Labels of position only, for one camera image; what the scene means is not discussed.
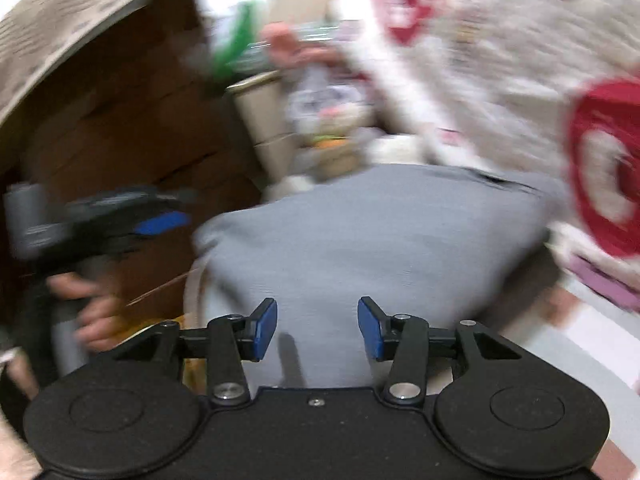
gray fabric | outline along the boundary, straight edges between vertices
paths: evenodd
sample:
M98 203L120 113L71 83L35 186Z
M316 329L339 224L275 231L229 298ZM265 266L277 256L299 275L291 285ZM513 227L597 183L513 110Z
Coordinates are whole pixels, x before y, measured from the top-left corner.
M463 168L377 166L310 192L219 216L195 235L215 286L209 319L278 302L252 391L269 386L359 386L370 364L356 306L371 296L389 314L452 326L500 291L558 214L559 184L522 173L506 181Z

silver screw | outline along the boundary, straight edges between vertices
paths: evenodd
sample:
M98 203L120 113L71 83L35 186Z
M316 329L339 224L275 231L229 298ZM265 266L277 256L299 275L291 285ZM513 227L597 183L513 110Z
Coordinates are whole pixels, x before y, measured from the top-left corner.
M244 386L238 383L221 383L213 387L213 394L223 400L237 399L244 394Z
M413 383L396 383L391 385L389 393L396 399L413 399L420 395L420 386Z

black robotic gripper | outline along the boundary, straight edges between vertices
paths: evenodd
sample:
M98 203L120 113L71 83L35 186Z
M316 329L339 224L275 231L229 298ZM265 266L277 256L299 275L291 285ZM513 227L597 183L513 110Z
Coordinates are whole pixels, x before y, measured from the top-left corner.
M392 360L375 388L262 388L241 361L263 358L274 300L206 328L165 321L42 391L24 427L41 480L596 479L609 433L583 384L473 321L455 330L358 305L367 353ZM428 359L453 382L425 394ZM205 359L207 391L179 380Z

blue fingertip pad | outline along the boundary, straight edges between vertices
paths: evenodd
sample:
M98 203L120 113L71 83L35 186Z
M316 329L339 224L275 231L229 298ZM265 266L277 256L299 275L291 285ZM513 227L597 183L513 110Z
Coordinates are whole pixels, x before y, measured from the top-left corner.
M165 231L187 225L189 222L189 215L181 211L169 211L160 216L155 216L149 220L140 222L134 232L137 235L158 236Z
M271 304L267 307L267 310L258 320L255 328L254 339L254 358L261 361L264 355L267 353L267 348L273 337L273 333L276 331L276 325L278 324L278 303L275 300L271 300Z
M381 360L383 345L380 322L373 316L363 300L358 302L358 327L364 339L367 355L371 359Z

metal pivot bolt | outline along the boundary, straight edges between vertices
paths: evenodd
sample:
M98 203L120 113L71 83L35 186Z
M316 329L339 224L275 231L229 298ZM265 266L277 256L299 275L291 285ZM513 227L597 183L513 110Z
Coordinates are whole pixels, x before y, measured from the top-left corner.
M221 383L213 387L213 394L223 400L233 400L244 394L244 386L238 383Z
M389 393L396 399L413 399L420 395L420 386L413 383L396 383L391 385Z

